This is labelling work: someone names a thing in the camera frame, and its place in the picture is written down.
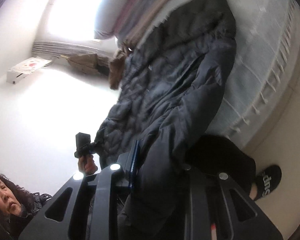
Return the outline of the operator left hand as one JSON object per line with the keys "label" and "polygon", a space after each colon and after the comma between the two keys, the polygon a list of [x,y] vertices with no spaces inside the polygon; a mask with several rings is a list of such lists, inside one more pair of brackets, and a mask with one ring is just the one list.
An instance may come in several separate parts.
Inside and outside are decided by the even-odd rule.
{"label": "operator left hand", "polygon": [[78,160],[78,170],[85,176],[94,174],[98,170],[94,162],[94,157],[90,154],[81,156]]}

